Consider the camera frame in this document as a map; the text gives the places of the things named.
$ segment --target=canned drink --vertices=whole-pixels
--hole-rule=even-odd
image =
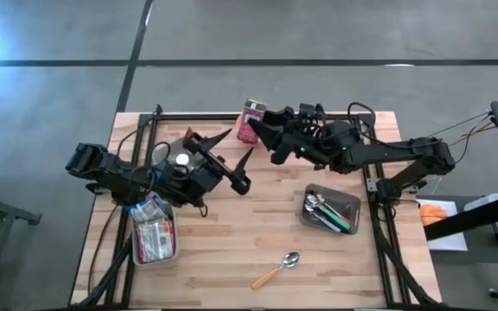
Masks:
[[[254,118],[258,121],[263,119],[266,111],[266,104],[263,102],[259,102],[255,99],[248,98],[243,106],[243,112],[238,119],[238,135],[237,138],[243,143],[257,143],[259,141],[259,137],[252,130],[251,125],[247,121],[249,119]]]

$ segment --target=concrete floor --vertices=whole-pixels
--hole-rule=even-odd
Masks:
[[[128,60],[144,4],[0,1],[0,60]],[[221,58],[496,60],[498,0],[154,2],[140,59]],[[0,263],[0,309],[67,305],[93,196],[64,166],[78,142],[107,143],[125,74],[126,67],[0,67],[0,200],[43,213],[37,227],[13,229]],[[356,100],[395,111],[411,138],[486,111],[498,99],[498,67],[143,67],[129,95],[126,111],[156,103],[237,111],[248,97],[272,109],[320,102],[345,110]],[[473,138],[436,189],[490,193],[498,193],[496,131]],[[436,264],[444,301],[498,309],[485,295],[498,287],[497,270]]]

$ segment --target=butcher block tabletop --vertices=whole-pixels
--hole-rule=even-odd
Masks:
[[[400,140],[395,114],[377,113],[376,134],[386,142]],[[122,138],[137,128],[139,113],[116,116],[109,152],[116,153]],[[171,142],[191,127],[202,136],[214,136],[234,127],[233,121],[159,121],[156,142]],[[150,127],[144,133],[143,163]],[[131,159],[134,136],[120,157]],[[249,150],[235,130],[212,151],[233,168]],[[407,163],[385,164],[386,176],[397,174]],[[380,308],[385,307],[380,269],[362,171],[339,175],[314,171],[313,165],[293,155],[284,165],[270,163],[270,153],[258,143],[246,165],[252,180],[248,194],[240,196],[224,179],[204,199],[208,216],[197,208],[176,209],[179,257],[173,263],[136,267],[130,308]],[[298,214],[303,192],[315,183],[361,199],[361,220],[355,235],[336,236],[304,226]],[[86,298],[93,253],[103,225],[114,208],[110,195],[98,196],[87,231],[71,303]],[[108,269],[117,234],[119,213],[107,229],[95,261],[91,288]],[[405,265],[418,283],[440,301],[437,279],[424,229],[415,203],[397,206],[395,218]],[[282,270],[259,290],[251,284],[276,268],[284,255],[299,251],[299,263]],[[394,268],[390,264],[395,300],[400,301]],[[119,272],[117,294],[122,295],[125,264]]]

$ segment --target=orange object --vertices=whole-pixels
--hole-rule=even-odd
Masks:
[[[420,218],[422,219],[422,225],[431,225],[439,220],[443,220],[449,217],[447,212],[439,207],[430,204],[423,204],[420,207]]]

